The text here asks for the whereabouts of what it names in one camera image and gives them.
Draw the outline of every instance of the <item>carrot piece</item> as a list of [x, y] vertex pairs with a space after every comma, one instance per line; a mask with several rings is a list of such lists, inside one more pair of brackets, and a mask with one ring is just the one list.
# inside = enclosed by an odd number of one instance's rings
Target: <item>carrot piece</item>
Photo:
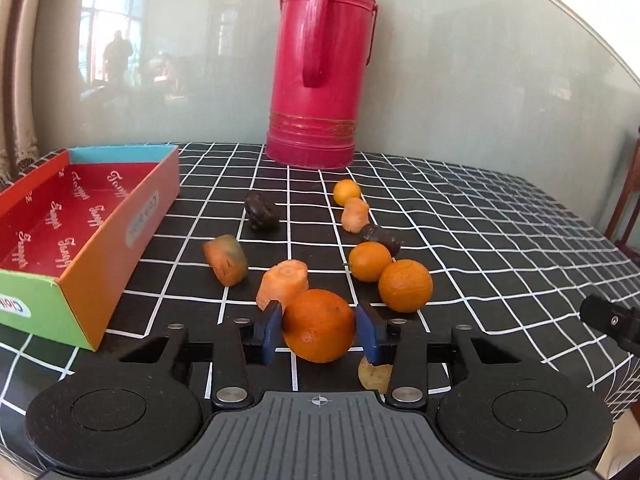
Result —
[[369, 223], [369, 205], [359, 198], [348, 199], [340, 222], [345, 231], [359, 233]]
[[297, 295], [309, 289], [307, 273], [306, 264], [299, 260], [285, 260], [271, 267], [264, 273], [255, 298], [258, 307], [264, 310], [271, 300], [278, 300], [285, 310]]
[[244, 280], [249, 268], [246, 256], [235, 236], [219, 236], [206, 242], [202, 248], [220, 283], [224, 286], [234, 286]]

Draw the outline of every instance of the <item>pink thermos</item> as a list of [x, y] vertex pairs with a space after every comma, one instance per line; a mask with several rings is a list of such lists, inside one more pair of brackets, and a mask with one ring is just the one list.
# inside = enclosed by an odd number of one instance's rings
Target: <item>pink thermos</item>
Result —
[[375, 0], [280, 0], [267, 156], [328, 170], [353, 160]]

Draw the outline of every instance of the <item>glossy wall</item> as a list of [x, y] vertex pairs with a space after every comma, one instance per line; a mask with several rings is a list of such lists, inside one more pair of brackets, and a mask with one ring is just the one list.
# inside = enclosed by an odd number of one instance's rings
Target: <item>glossy wall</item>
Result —
[[[263, 142], [278, 0], [124, 1], [40, 0], [43, 147]], [[378, 2], [359, 149], [519, 174], [606, 224], [640, 88], [585, 28], [549, 0]], [[105, 85], [116, 30], [133, 54]]]

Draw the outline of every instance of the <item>thermos handle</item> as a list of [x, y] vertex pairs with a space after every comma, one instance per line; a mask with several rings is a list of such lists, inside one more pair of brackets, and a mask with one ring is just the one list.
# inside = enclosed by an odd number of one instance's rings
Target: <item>thermos handle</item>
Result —
[[305, 43], [303, 47], [302, 83], [307, 88], [320, 86], [322, 39], [329, 0], [309, 0], [306, 8]]
[[378, 22], [378, 6], [373, 7], [373, 28], [371, 29], [371, 44], [369, 45], [369, 57], [367, 57], [367, 66], [371, 61], [371, 54], [373, 53], [373, 38], [376, 35], [376, 23]]

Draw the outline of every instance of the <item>black tablecloth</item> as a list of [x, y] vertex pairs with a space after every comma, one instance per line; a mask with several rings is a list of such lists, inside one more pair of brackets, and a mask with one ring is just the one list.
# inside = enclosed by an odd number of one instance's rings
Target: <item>black tablecloth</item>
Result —
[[[638, 305], [640, 270], [519, 177], [373, 153], [356, 154], [347, 170], [306, 171], [269, 160], [262, 146], [199, 143], [180, 144], [180, 174], [180, 196], [133, 273], [100, 352], [173, 322], [185, 324], [192, 338], [209, 338], [215, 323], [255, 312], [262, 274], [287, 258], [307, 263], [312, 288], [332, 290], [351, 304], [382, 306], [376, 285], [358, 282], [344, 266], [359, 238], [340, 227], [341, 208], [331, 192], [335, 182], [352, 178], [375, 223], [401, 231], [398, 258], [417, 260], [432, 273], [433, 297], [414, 315], [425, 330], [480, 327], [594, 388], [614, 415], [640, 396], [638, 359], [577, 317], [580, 302], [593, 292]], [[261, 238], [243, 222], [248, 189], [263, 190], [281, 206], [275, 234]], [[205, 240], [223, 234], [238, 236], [251, 265], [244, 282], [231, 289], [213, 278], [202, 252]], [[274, 364], [250, 367], [250, 381], [266, 389], [358, 390], [361, 356], [356, 347], [337, 362], [315, 365], [280, 342]], [[37, 393], [95, 358], [0, 326], [2, 444], [34, 461], [25, 409]], [[445, 368], [433, 365], [430, 373], [431, 392], [446, 391]], [[209, 365], [194, 366], [191, 388], [208, 397]]]

